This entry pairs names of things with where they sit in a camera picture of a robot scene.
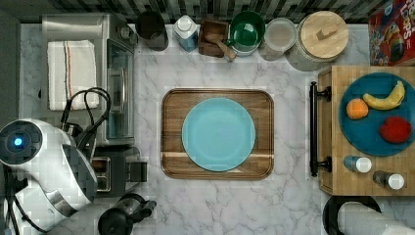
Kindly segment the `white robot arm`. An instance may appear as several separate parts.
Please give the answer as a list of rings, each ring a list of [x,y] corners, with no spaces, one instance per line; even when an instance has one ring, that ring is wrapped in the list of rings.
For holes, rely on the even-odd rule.
[[[38,119],[1,129],[1,163],[25,184],[9,183],[5,235],[43,235],[94,201],[97,177],[74,140]]]

